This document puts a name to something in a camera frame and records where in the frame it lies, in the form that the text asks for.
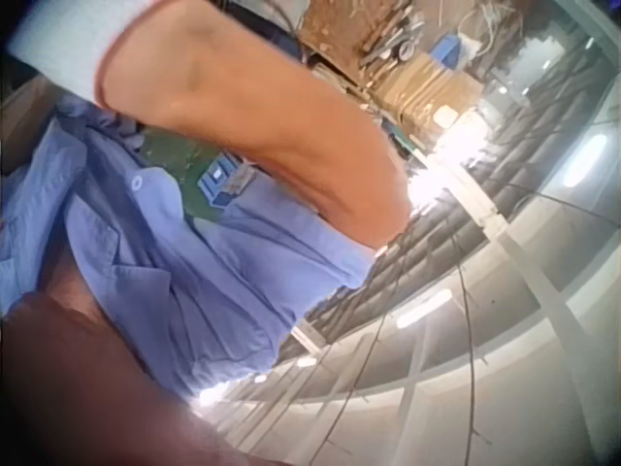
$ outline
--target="person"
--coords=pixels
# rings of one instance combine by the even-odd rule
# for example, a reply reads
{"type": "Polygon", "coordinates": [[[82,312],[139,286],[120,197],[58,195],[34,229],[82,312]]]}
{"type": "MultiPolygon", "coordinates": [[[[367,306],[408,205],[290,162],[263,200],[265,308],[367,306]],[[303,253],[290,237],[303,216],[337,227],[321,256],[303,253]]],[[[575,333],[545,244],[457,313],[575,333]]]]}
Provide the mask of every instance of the person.
{"type": "MultiPolygon", "coordinates": [[[[403,167],[371,120],[205,1],[40,0],[8,50],[76,94],[58,102],[30,164],[3,178],[6,339],[37,335],[57,319],[66,323],[63,342],[72,341],[62,350],[37,343],[26,351],[17,336],[5,345],[3,361],[17,368],[8,391],[21,406],[57,413],[45,390],[38,398],[11,387],[50,377],[38,358],[80,359],[88,345],[97,353],[95,337],[78,337],[83,326],[124,355],[93,371],[97,382],[71,395],[68,412],[94,413],[85,407],[94,396],[112,407],[143,393],[140,429],[155,418],[150,410],[174,417],[166,406],[269,370],[304,313],[339,286],[359,286],[375,250],[409,219],[403,167]],[[137,153],[135,120],[216,143],[263,171],[218,223],[186,218],[174,180],[137,153]],[[85,389],[110,386],[123,364],[132,375],[117,390],[85,389]]],[[[96,360],[85,354],[72,374],[96,360]]],[[[81,385],[69,372],[58,371],[59,387],[81,385]]],[[[111,411],[113,435],[112,425],[129,420],[111,411]]],[[[66,420],[63,446],[84,419],[66,420]]],[[[149,441],[162,435],[149,432],[149,441]]],[[[91,451],[107,449],[102,442],[91,451]]]]}

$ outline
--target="warehouse ceiling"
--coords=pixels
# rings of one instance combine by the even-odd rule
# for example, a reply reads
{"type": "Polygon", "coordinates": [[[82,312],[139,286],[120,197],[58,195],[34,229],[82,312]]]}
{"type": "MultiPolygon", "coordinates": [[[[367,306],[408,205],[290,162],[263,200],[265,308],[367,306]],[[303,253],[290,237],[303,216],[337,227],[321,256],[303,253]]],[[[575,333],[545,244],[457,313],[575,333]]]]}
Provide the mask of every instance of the warehouse ceiling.
{"type": "MultiPolygon", "coordinates": [[[[614,66],[597,46],[593,46],[589,36],[567,18],[563,21],[571,31],[567,35],[570,38],[565,37],[568,50],[553,66],[543,62],[537,80],[527,89],[528,101],[513,102],[508,107],[502,124],[488,138],[485,159],[469,168],[509,221],[534,200],[542,199],[539,189],[567,157],[615,77],[614,66]]],[[[494,73],[485,78],[486,88],[479,108],[485,108],[490,100],[497,98],[502,87],[494,73]]],[[[559,201],[548,199],[545,202],[559,201]]],[[[565,208],[564,215],[575,215],[571,210],[565,208]]],[[[598,223],[588,234],[606,237],[615,228],[614,223],[603,227],[598,223]]],[[[573,235],[575,232],[570,230],[555,231],[553,238],[559,248],[550,248],[549,258],[544,262],[549,264],[546,273],[559,289],[585,267],[594,253],[588,249],[573,250],[571,255],[559,252],[563,250],[561,246],[571,247],[573,235]]],[[[405,233],[388,245],[362,288],[337,290],[313,309],[307,319],[329,343],[336,342],[432,287],[454,271],[458,262],[467,260],[486,244],[480,228],[446,192],[431,212],[414,216],[405,233]]],[[[507,331],[538,308],[526,285],[496,292],[503,289],[503,283],[516,282],[509,279],[514,279],[515,272],[500,256],[490,270],[495,271],[493,276],[488,278],[483,289],[476,291],[481,303],[494,303],[494,306],[483,304],[474,310],[481,342],[507,331]]],[[[459,310],[453,314],[455,318],[445,318],[442,323],[442,349],[436,356],[436,363],[466,350],[463,320],[459,310]]],[[[280,360],[304,352],[300,344],[289,338],[281,347],[280,360]]]]}

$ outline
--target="cable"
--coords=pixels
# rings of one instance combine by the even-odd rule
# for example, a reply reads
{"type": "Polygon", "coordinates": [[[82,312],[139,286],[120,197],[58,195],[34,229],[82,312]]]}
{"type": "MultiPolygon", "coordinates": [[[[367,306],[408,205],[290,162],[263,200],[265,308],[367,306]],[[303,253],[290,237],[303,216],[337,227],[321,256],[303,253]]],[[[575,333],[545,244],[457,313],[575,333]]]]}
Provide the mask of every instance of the cable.
{"type": "MultiPolygon", "coordinates": [[[[446,212],[446,225],[450,227],[448,222],[448,212],[446,212]]],[[[474,339],[473,339],[473,323],[470,316],[470,305],[468,303],[468,291],[466,290],[466,282],[464,281],[464,273],[462,271],[461,253],[463,250],[457,245],[455,241],[455,229],[451,228],[452,234],[450,235],[453,249],[457,253],[457,272],[459,274],[459,282],[462,288],[462,297],[464,300],[464,315],[466,316],[466,324],[468,326],[468,348],[470,353],[470,418],[468,423],[468,441],[466,443],[466,456],[464,458],[464,466],[470,465],[470,457],[473,447],[473,435],[476,434],[474,429],[474,408],[475,408],[475,374],[474,374],[474,339]]]]}
{"type": "MultiPolygon", "coordinates": [[[[405,262],[401,266],[400,274],[399,274],[399,277],[397,278],[397,284],[399,283],[399,279],[404,274],[404,268],[405,268],[405,262]]],[[[397,291],[397,286],[395,285],[395,287],[392,290],[392,295],[394,295],[394,293],[396,291],[397,291]]],[[[358,382],[360,382],[360,378],[364,374],[365,369],[367,367],[367,364],[369,363],[369,360],[371,359],[371,354],[373,353],[373,349],[376,347],[376,343],[379,341],[379,334],[381,333],[381,329],[383,328],[384,323],[386,322],[386,318],[388,317],[389,314],[390,314],[389,312],[386,312],[386,313],[384,313],[383,317],[381,318],[381,322],[379,323],[379,328],[377,329],[376,336],[374,338],[373,344],[371,346],[371,349],[369,350],[369,353],[367,354],[367,357],[365,358],[365,361],[362,364],[362,367],[360,368],[360,372],[358,373],[358,377],[356,377],[356,380],[354,381],[353,385],[351,386],[351,390],[349,391],[349,393],[347,393],[345,401],[344,401],[343,405],[341,406],[341,409],[339,410],[339,413],[337,414],[337,417],[334,419],[334,422],[332,422],[332,425],[330,426],[330,429],[328,429],[328,432],[326,433],[325,437],[321,441],[321,444],[320,444],[319,448],[317,449],[315,454],[312,456],[312,459],[310,460],[310,465],[312,465],[312,463],[314,462],[316,457],[319,455],[319,453],[321,452],[321,449],[323,449],[323,446],[326,444],[326,442],[329,441],[330,436],[332,435],[332,432],[334,431],[335,427],[339,423],[339,420],[341,419],[341,416],[343,415],[343,413],[345,411],[345,408],[347,407],[347,403],[349,403],[349,400],[351,399],[351,395],[353,394],[354,391],[356,391],[356,386],[358,386],[358,382]]]]}
{"type": "Polygon", "coordinates": [[[488,43],[483,50],[479,50],[474,58],[481,56],[492,49],[494,46],[494,42],[496,41],[496,34],[498,33],[498,28],[505,18],[505,14],[508,12],[509,14],[515,13],[516,10],[508,5],[503,5],[499,3],[494,3],[493,1],[487,1],[484,3],[479,3],[474,8],[472,8],[469,12],[466,13],[462,20],[459,21],[459,25],[457,26],[457,34],[458,35],[466,35],[462,33],[462,27],[467,19],[472,17],[475,13],[481,12],[483,19],[485,20],[485,24],[487,25],[487,30],[489,33],[488,43]]]}

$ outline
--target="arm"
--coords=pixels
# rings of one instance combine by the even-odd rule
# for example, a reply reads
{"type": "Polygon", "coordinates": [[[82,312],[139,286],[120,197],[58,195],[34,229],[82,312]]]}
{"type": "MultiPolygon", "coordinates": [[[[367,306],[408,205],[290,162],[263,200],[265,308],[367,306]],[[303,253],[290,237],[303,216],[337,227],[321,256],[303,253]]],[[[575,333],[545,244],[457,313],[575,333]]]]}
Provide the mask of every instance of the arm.
{"type": "Polygon", "coordinates": [[[100,76],[111,108],[243,153],[359,243],[408,221],[405,174],[371,120],[205,1],[143,17],[100,76]]]}
{"type": "Polygon", "coordinates": [[[110,326],[30,294],[2,330],[3,391],[59,464],[281,464],[227,445],[148,378],[110,326]]]}

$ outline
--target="ceiling light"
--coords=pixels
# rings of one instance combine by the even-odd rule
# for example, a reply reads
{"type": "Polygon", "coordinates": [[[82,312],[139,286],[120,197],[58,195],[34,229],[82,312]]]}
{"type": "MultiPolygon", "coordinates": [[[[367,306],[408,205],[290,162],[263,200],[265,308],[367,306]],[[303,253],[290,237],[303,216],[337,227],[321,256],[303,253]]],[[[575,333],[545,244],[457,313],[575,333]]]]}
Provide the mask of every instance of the ceiling light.
{"type": "Polygon", "coordinates": [[[201,394],[198,397],[198,402],[202,407],[206,407],[217,403],[222,399],[226,389],[229,387],[229,383],[219,383],[212,388],[207,388],[201,391],[201,394]]]}
{"type": "Polygon", "coordinates": [[[428,299],[424,303],[416,306],[411,311],[403,314],[401,317],[397,319],[397,327],[406,328],[409,325],[419,321],[421,318],[425,317],[427,314],[432,313],[437,308],[439,308],[442,304],[447,303],[453,298],[453,293],[451,293],[450,289],[443,289],[439,293],[435,294],[432,298],[428,299]]]}
{"type": "Polygon", "coordinates": [[[434,113],[434,122],[440,128],[448,129],[455,121],[457,121],[458,117],[459,113],[455,109],[452,109],[447,105],[442,105],[434,113]]]}
{"type": "Polygon", "coordinates": [[[387,251],[388,251],[388,247],[387,246],[382,246],[381,248],[379,248],[377,250],[376,257],[380,257],[381,255],[383,255],[387,251]]]}
{"type": "Polygon", "coordinates": [[[603,134],[595,135],[578,150],[563,178],[563,185],[565,187],[577,186],[584,180],[593,168],[593,165],[595,165],[595,162],[600,158],[600,155],[602,155],[606,140],[607,137],[603,134]]]}
{"type": "Polygon", "coordinates": [[[298,359],[298,367],[310,367],[314,366],[317,360],[314,357],[306,356],[298,359]]]}

